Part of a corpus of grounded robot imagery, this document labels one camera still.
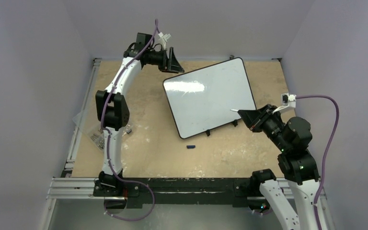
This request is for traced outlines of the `white whiteboard black frame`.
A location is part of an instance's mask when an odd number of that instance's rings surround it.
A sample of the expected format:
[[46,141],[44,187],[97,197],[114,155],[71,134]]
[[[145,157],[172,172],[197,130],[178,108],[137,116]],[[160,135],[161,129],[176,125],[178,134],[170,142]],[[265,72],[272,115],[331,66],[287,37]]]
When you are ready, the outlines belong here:
[[239,120],[230,109],[256,109],[240,57],[167,78],[162,85],[181,139]]

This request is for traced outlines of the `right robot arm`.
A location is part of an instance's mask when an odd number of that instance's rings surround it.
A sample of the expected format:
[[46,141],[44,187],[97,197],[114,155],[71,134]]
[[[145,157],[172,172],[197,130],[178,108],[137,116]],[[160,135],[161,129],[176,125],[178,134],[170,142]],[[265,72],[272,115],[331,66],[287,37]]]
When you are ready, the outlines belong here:
[[249,189],[262,195],[284,230],[326,230],[326,216],[319,202],[320,176],[315,159],[308,151],[311,125],[301,117],[283,122],[277,107],[267,104],[257,110],[238,110],[245,125],[254,133],[263,132],[280,150],[278,165],[292,192],[293,207],[270,169],[254,171]]

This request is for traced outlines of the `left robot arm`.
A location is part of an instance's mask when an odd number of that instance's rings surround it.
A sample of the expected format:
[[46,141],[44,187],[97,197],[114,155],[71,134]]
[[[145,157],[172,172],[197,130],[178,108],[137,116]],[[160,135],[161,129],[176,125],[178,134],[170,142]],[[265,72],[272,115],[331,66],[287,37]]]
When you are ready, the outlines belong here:
[[121,144],[122,134],[128,125],[130,111],[125,99],[130,85],[145,65],[157,66],[159,71],[183,73],[173,47],[166,46],[170,34],[157,32],[158,42],[151,34],[138,33],[123,53],[120,69],[111,83],[95,94],[97,117],[104,133],[104,163],[96,181],[96,189],[118,196],[123,192]]

